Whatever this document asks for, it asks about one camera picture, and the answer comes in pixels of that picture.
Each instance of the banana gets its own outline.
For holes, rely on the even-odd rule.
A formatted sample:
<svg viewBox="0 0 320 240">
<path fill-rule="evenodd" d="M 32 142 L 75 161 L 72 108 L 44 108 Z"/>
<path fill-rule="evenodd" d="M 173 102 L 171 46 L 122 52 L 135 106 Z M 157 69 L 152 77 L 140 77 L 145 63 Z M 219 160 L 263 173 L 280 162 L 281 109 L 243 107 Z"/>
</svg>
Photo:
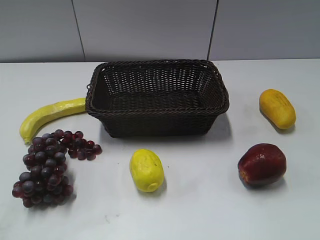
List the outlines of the banana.
<svg viewBox="0 0 320 240">
<path fill-rule="evenodd" d="M 31 113 L 20 126 L 20 136 L 26 145 L 31 143 L 33 136 L 44 124 L 55 119 L 86 111 L 86 98 L 81 97 L 68 101 L 59 101 L 43 106 Z"/>
</svg>

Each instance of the brown wicker basket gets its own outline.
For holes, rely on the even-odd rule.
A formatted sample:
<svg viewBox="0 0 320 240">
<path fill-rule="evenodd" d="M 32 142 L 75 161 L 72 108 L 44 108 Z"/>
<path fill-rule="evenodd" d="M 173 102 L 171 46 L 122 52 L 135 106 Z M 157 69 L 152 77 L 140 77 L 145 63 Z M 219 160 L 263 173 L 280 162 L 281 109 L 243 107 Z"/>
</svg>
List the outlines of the brown wicker basket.
<svg viewBox="0 0 320 240">
<path fill-rule="evenodd" d="M 87 88 L 87 113 L 114 138 L 205 134 L 229 108 L 222 77 L 206 60 L 102 63 Z"/>
</svg>

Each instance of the tabletop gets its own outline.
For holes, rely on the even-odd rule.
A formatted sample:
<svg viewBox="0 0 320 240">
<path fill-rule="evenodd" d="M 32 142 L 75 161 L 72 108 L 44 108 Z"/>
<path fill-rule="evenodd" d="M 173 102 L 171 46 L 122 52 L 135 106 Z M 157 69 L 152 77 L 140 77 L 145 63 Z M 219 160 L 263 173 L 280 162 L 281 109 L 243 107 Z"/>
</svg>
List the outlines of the tabletop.
<svg viewBox="0 0 320 240">
<path fill-rule="evenodd" d="M 19 135 L 25 117 L 55 102 L 85 97 L 98 62 L 0 64 L 0 239 L 3 240 L 316 240 L 320 235 L 320 59 L 215 61 L 229 110 L 203 136 L 111 138 L 78 114 L 45 125 L 84 133 L 103 153 L 67 157 L 75 196 L 63 205 L 25 208 L 11 191 L 26 170 Z M 259 96 L 277 89 L 296 111 L 295 128 L 278 132 L 260 113 Z M 237 164 L 253 145 L 277 145 L 287 159 L 279 182 L 248 189 Z M 140 148 L 161 159 L 165 183 L 137 191 L 129 161 Z"/>
</svg>

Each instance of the yellow lemon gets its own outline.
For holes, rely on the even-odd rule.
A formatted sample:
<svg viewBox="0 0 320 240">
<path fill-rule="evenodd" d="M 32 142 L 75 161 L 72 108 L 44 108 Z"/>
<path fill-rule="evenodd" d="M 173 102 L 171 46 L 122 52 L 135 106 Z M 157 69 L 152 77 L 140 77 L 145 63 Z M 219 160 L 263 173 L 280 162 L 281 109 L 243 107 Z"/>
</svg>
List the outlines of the yellow lemon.
<svg viewBox="0 0 320 240">
<path fill-rule="evenodd" d="M 130 172 L 136 187 L 142 192 L 157 190 L 165 179 L 159 157 L 148 149 L 139 149 L 132 155 Z"/>
</svg>

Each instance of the fake fruit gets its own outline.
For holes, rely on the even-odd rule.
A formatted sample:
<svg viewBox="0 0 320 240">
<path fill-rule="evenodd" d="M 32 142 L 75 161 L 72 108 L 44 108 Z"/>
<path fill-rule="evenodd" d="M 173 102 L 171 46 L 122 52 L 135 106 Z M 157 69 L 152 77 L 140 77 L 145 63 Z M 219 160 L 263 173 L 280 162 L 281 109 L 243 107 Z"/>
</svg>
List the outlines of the fake fruit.
<svg viewBox="0 0 320 240">
<path fill-rule="evenodd" d="M 86 98 L 77 98 L 68 101 L 60 101 L 43 106 L 31 113 L 20 126 L 20 136 L 25 144 L 30 144 L 32 137 L 44 124 L 55 119 L 86 111 Z"/>
<path fill-rule="evenodd" d="M 296 122 L 296 112 L 286 96 L 274 89 L 265 90 L 259 98 L 262 113 L 279 129 L 289 129 Z"/>
<path fill-rule="evenodd" d="M 252 146 L 238 162 L 239 175 L 249 186 L 264 186 L 278 181 L 287 170 L 284 153 L 273 144 Z"/>
<path fill-rule="evenodd" d="M 165 179 L 159 157 L 147 149 L 139 149 L 133 154 L 130 172 L 136 187 L 142 192 L 155 191 Z"/>
</svg>

